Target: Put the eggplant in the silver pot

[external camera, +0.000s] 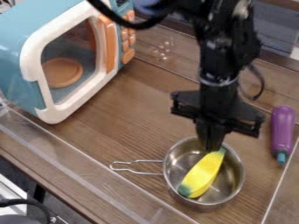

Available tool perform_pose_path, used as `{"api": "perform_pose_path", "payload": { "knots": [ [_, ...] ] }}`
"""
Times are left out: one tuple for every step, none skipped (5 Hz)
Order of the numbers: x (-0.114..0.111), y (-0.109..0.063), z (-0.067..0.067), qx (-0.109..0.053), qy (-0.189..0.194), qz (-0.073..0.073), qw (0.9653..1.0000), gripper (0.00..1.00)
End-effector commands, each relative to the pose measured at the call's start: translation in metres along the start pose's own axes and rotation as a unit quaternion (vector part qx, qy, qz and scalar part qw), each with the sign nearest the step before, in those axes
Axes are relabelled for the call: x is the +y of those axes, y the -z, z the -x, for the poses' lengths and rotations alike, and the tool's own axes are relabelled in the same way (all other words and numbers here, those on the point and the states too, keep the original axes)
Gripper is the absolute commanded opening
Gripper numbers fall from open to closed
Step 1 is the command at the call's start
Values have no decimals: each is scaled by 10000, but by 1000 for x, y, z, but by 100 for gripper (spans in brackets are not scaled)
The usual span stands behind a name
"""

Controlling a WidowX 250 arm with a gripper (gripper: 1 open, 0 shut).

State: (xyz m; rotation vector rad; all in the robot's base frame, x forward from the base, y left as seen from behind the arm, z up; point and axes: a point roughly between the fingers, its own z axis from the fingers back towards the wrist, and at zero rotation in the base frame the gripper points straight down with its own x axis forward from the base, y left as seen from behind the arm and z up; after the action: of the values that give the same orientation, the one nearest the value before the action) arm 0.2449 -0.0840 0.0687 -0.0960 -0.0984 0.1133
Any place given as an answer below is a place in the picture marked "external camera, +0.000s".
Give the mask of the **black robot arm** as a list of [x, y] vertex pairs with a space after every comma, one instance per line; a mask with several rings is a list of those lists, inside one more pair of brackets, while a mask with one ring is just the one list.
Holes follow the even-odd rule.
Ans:
[[172, 113], [192, 119], [200, 147], [220, 148], [236, 131], [258, 137], [264, 115], [244, 100], [239, 89], [243, 69], [256, 71], [260, 54], [251, 0], [134, 0], [138, 11], [158, 17], [175, 12], [192, 22], [200, 46], [200, 87], [171, 94]]

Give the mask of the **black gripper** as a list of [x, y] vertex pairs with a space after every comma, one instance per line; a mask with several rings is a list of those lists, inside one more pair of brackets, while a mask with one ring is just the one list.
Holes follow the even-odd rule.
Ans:
[[202, 84], [199, 90], [172, 92], [171, 99], [171, 111], [194, 121], [206, 151], [216, 151], [232, 131], [251, 137], [259, 136], [266, 117], [242, 100], [236, 84], [227, 87]]

